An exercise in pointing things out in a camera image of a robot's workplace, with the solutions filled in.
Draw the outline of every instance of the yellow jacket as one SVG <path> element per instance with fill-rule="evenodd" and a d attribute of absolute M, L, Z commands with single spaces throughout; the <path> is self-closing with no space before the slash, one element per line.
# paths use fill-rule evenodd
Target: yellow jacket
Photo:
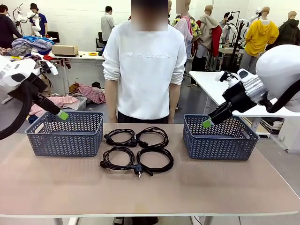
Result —
<path fill-rule="evenodd" d="M 251 56 L 258 56 L 266 45 L 273 44 L 279 35 L 277 26 L 270 21 L 269 25 L 263 25 L 260 20 L 255 21 L 246 35 L 246 52 Z"/>

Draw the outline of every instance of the red jacket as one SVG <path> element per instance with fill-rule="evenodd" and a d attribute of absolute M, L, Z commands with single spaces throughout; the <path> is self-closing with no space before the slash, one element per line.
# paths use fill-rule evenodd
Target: red jacket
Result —
<path fill-rule="evenodd" d="M 200 20 L 198 20 L 196 23 L 198 24 L 199 27 L 201 27 Z M 220 26 L 217 26 L 217 27 L 211 29 L 212 42 L 211 42 L 210 52 L 212 52 L 213 57 L 216 57 L 219 55 L 219 44 L 220 44 L 221 34 L 222 34 L 222 28 Z M 197 49 L 198 49 L 198 44 L 195 41 L 192 52 L 194 54 L 196 54 Z"/>

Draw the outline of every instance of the navy t-shirt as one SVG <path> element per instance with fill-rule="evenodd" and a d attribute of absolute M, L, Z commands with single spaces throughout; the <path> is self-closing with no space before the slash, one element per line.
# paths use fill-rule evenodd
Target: navy t-shirt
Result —
<path fill-rule="evenodd" d="M 47 22 L 47 19 L 46 19 L 45 15 L 39 13 L 38 16 L 39 16 L 39 26 L 41 27 L 41 31 L 39 31 L 39 33 L 41 35 L 43 35 L 43 37 L 44 37 L 45 33 L 46 33 L 45 23 L 48 23 L 48 22 Z M 33 22 L 32 18 L 29 19 L 29 22 L 34 25 L 34 22 Z"/>

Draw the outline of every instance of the blue-gray storage basket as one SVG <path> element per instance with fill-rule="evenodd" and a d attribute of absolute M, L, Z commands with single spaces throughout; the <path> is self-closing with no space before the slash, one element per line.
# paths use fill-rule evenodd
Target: blue-gray storage basket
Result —
<path fill-rule="evenodd" d="M 207 115 L 184 115 L 183 141 L 193 159 L 248 160 L 259 136 L 240 118 L 204 128 Z"/>
<path fill-rule="evenodd" d="M 97 155 L 103 137 L 103 113 L 67 112 L 67 114 L 69 118 L 62 121 L 47 112 L 25 131 L 37 156 Z"/>

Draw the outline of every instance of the gray floor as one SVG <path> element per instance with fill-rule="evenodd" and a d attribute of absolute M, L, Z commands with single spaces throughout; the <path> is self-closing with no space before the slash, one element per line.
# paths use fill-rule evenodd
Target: gray floor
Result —
<path fill-rule="evenodd" d="M 188 87 L 189 78 L 186 77 L 183 82 L 180 95 L 180 109 L 176 112 L 175 122 L 182 123 L 184 114 L 201 114 L 203 113 L 206 94 L 200 87 Z M 0 101 L 6 98 L 3 92 L 0 92 Z M 21 109 L 21 103 L 12 100 L 6 105 L 0 105 L 0 130 L 7 127 L 13 119 L 17 116 Z M 101 111 L 106 113 L 106 105 L 88 105 L 87 110 Z M 23 133 L 28 127 L 25 122 L 18 130 L 18 133 Z M 289 155 L 282 151 L 271 139 L 261 139 L 257 146 L 258 150 L 269 160 L 269 162 L 277 169 L 282 177 L 290 184 L 294 191 L 300 195 L 300 155 Z M 30 224 L 30 225 L 53 225 L 51 219 L 17 219 L 17 218 L 0 218 L 0 225 L 14 225 L 14 224 Z M 82 218 L 80 225 L 110 225 L 109 218 Z M 168 217 L 161 218 L 159 225 L 190 225 L 190 220 L 187 217 Z M 215 217 L 213 225 L 238 225 L 238 217 Z M 300 214 L 288 216 L 271 216 L 271 217 L 241 217 L 242 225 L 298 225 L 300 224 Z"/>

